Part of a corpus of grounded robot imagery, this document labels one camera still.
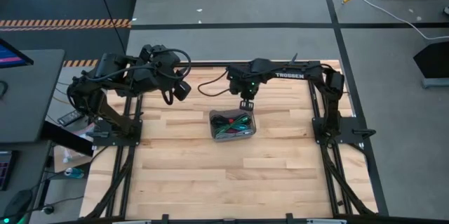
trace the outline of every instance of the plastic container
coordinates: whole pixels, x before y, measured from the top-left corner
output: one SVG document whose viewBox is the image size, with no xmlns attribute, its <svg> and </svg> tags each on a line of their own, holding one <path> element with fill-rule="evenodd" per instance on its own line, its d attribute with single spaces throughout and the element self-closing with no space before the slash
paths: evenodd
<svg viewBox="0 0 449 224">
<path fill-rule="evenodd" d="M 247 115 L 250 117 L 251 121 L 246 126 L 245 130 L 241 130 L 237 133 L 217 133 L 216 130 L 219 128 L 218 126 L 214 126 L 214 123 L 212 123 L 212 119 L 214 116 L 220 115 L 224 118 L 236 118 L 243 115 Z M 231 140 L 240 140 L 240 139 L 246 139 L 253 136 L 256 132 L 256 126 L 254 121 L 254 114 L 252 112 L 243 111 L 240 109 L 235 110 L 225 110 L 225 111 L 217 111 L 212 110 L 209 112 L 209 127 L 210 127 L 210 134 L 212 135 L 212 138 L 215 142 L 221 143 L 221 142 L 227 142 Z"/>
</svg>

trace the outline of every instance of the desk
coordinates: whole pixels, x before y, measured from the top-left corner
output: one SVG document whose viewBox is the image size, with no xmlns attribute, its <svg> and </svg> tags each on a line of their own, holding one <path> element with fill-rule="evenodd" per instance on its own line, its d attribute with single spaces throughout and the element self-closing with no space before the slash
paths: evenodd
<svg viewBox="0 0 449 224">
<path fill-rule="evenodd" d="M 336 60 L 322 63 L 340 68 Z M 208 112 L 235 109 L 240 97 L 225 93 L 209 98 L 196 87 L 223 71 L 223 67 L 193 68 L 186 78 L 191 93 L 171 106 L 158 91 L 144 95 L 142 140 L 135 151 L 126 219 L 160 220 L 164 213 L 178 220 L 285 218 L 286 213 L 295 218 L 332 217 L 320 147 L 311 126 L 314 113 L 307 81 L 272 79 L 261 84 L 254 110 L 257 133 L 247 140 L 215 143 Z M 217 93 L 228 85 L 223 78 L 204 90 Z M 123 111 L 124 98 L 110 93 L 108 101 Z M 340 111 L 345 117 L 352 115 L 347 94 Z M 80 216 L 91 212 L 107 190 L 115 151 L 110 147 L 91 165 Z M 346 145 L 340 146 L 340 154 L 349 185 L 376 211 L 364 156 Z M 340 200 L 341 191 L 336 183 L 335 187 Z"/>
<path fill-rule="evenodd" d="M 23 53 L 34 61 L 34 65 L 0 69 L 0 79 L 9 84 L 8 92 L 0 100 L 0 149 L 18 151 L 8 187 L 0 192 L 0 217 L 15 193 L 30 189 L 45 176 L 43 170 L 51 141 L 67 147 L 80 144 L 85 154 L 92 155 L 90 142 L 45 121 L 65 52 L 42 50 Z M 41 197 L 38 191 L 45 190 L 34 189 L 29 209 L 39 204 L 37 199 Z"/>
</svg>

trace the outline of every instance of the gray concrete floor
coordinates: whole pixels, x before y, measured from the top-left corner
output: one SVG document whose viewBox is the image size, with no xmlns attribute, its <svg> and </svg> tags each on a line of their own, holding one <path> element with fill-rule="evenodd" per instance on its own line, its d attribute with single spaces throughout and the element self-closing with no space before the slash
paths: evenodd
<svg viewBox="0 0 449 224">
<path fill-rule="evenodd" d="M 341 0 L 333 1 L 340 22 L 396 22 L 359 0 L 345 6 Z M 449 20 L 441 15 L 449 0 L 369 1 L 406 20 Z M 139 25 L 330 22 L 325 0 L 138 0 L 134 18 Z M 447 29 L 423 32 L 449 34 Z M 428 43 L 412 29 L 344 29 L 342 33 L 368 126 L 377 130 L 372 142 L 390 214 L 449 219 L 449 156 L 445 154 L 449 92 L 422 89 L 422 75 L 413 62 Z M 298 59 L 340 57 L 331 29 L 136 30 L 130 34 L 128 53 L 136 55 L 145 43 L 185 49 L 194 60 L 289 59 L 296 52 Z M 61 77 L 68 81 L 79 70 L 64 69 Z M 53 102 L 49 115 L 62 116 L 61 107 L 70 110 Z M 52 182 L 48 201 L 66 197 L 61 190 L 73 192 L 70 197 L 83 194 L 83 186 L 72 186 L 73 180 L 61 183 Z M 51 221 L 73 220 L 78 212 L 79 202 L 66 202 Z M 34 223 L 48 223 L 47 217 L 52 218 L 37 216 Z"/>
</svg>

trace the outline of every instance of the computer monitor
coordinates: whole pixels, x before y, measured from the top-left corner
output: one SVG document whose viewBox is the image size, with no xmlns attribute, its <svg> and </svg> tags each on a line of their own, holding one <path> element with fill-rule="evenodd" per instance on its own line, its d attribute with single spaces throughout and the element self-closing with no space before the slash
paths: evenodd
<svg viewBox="0 0 449 224">
<path fill-rule="evenodd" d="M 0 38 L 0 68 L 32 64 L 33 60 Z"/>
</svg>

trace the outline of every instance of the monitor screen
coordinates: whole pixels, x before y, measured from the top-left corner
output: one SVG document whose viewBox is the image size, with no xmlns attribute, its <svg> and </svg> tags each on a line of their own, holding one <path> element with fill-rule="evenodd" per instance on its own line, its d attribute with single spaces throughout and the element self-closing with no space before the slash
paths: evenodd
<svg viewBox="0 0 449 224">
<path fill-rule="evenodd" d="M 0 65 L 13 66 L 24 65 L 26 62 L 22 58 L 18 57 L 14 52 L 7 49 L 0 44 Z"/>
</svg>

